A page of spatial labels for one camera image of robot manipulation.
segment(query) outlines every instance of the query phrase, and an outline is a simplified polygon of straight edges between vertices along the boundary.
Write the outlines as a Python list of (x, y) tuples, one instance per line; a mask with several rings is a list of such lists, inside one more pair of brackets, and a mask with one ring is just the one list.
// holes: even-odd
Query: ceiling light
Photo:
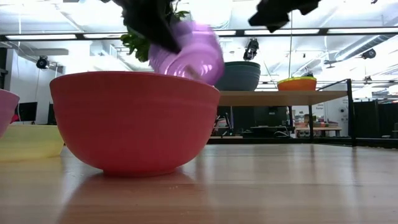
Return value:
[(290, 35), (290, 34), (317, 34), (319, 29), (281, 29), (270, 33), (269, 30), (246, 30), (245, 35)]
[(232, 38), (220, 38), (218, 41), (221, 43), (226, 43), (226, 42), (234, 42)]
[(9, 40), (62, 40), (76, 39), (74, 34), (43, 34), (43, 35), (7, 35)]
[(215, 30), (214, 31), (217, 35), (235, 35), (235, 30)]
[(244, 35), (270, 35), (268, 30), (246, 30)]
[(34, 0), (27, 2), (25, 0), (1, 0), (0, 1), (0, 6), (5, 6), (5, 5), (16, 5), (16, 4), (26, 4), (26, 3), (37, 3), (37, 2), (45, 2), (49, 4), (61, 4), (63, 1), (62, 0)]
[(84, 34), (83, 36), (88, 39), (113, 39), (120, 38), (125, 33), (115, 33), (115, 34)]
[(377, 34), (384, 32), (398, 32), (398, 27), (354, 28), (354, 29), (329, 29), (328, 34)]

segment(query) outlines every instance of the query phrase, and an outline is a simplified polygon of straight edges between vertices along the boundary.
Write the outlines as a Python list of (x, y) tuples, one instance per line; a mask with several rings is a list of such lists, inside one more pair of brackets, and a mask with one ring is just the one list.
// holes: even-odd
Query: cable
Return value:
[(284, 136), (291, 138), (291, 136), (289, 136), (288, 134), (286, 134), (286, 133), (284, 133), (284, 132), (282, 132), (282, 131), (276, 131), (276, 132), (274, 133), (274, 135), (275, 135), (275, 134), (283, 134)]
[[(8, 44), (12, 44), (12, 45), (14, 45), (15, 47), (17, 47), (17, 49), (18, 49), (18, 53), (21, 51), (26, 57), (30, 57), (31, 59), (33, 59), (33, 60), (37, 60), (36, 58), (34, 58), (34, 57), (32, 57), (32, 56), (30, 56), (30, 55), (28, 55), (28, 54), (26, 54), (25, 52), (24, 52), (24, 50), (22, 50), (17, 44), (14, 44), (13, 42), (7, 42)], [(35, 55), (35, 52), (32, 50), (32, 48), (30, 48), (29, 46), (27, 46), (27, 45), (25, 45), (25, 47), (27, 47), (34, 55)]]
[(40, 78), (40, 69), (38, 69), (39, 72), (37, 73), (37, 83), (36, 83), (36, 94), (35, 94), (35, 102), (37, 101), (37, 92), (39, 91), (39, 78)]
[(260, 49), (258, 49), (258, 51), (259, 51), (259, 54), (261, 54), (262, 63), (263, 63), (264, 66), (266, 67), (267, 73), (268, 73), (268, 75), (269, 75), (269, 78), (271, 79), (272, 84), (274, 84), (275, 89), (278, 89), (278, 86), (275, 84), (275, 81), (272, 79), (271, 72), (269, 72), (269, 70), (268, 70), (268, 66), (267, 66), (267, 64), (266, 64), (266, 60), (265, 60), (264, 55), (262, 54), (262, 52), (260, 51)]
[(292, 44), (293, 44), (293, 11), (290, 13), (290, 53), (289, 53), (289, 78), (290, 66), (292, 64)]
[(18, 79), (20, 79), (19, 78), (19, 50), (20, 50), (21, 48), (18, 46), (18, 51), (17, 51), (17, 72), (18, 72)]

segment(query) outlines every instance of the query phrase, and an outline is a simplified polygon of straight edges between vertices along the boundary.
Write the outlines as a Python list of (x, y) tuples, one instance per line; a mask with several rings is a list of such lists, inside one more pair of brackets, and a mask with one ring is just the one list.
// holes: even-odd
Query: yellow bowl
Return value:
[(54, 125), (10, 125), (0, 139), (0, 162), (59, 156), (63, 140)]

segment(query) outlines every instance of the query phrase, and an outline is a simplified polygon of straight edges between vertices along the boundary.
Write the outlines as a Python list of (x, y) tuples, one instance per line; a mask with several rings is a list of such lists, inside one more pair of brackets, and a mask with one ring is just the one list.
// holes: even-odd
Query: wooden shelf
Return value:
[[(314, 131), (341, 131), (342, 127), (323, 127), (323, 128), (313, 128)], [(309, 131), (310, 128), (296, 128), (296, 131)]]
[(308, 106), (346, 95), (346, 91), (221, 91), (219, 106)]
[(210, 139), (242, 139), (243, 136), (210, 136)]

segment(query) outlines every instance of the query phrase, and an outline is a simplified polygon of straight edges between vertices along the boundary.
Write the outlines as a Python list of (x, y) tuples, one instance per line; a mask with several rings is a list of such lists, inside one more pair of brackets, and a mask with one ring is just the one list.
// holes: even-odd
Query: orange bowl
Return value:
[(210, 137), (220, 99), (207, 84), (146, 72), (64, 75), (50, 89), (69, 150), (120, 176), (166, 174), (192, 160)]
[(279, 91), (315, 91), (317, 79), (313, 77), (287, 78), (278, 82)]

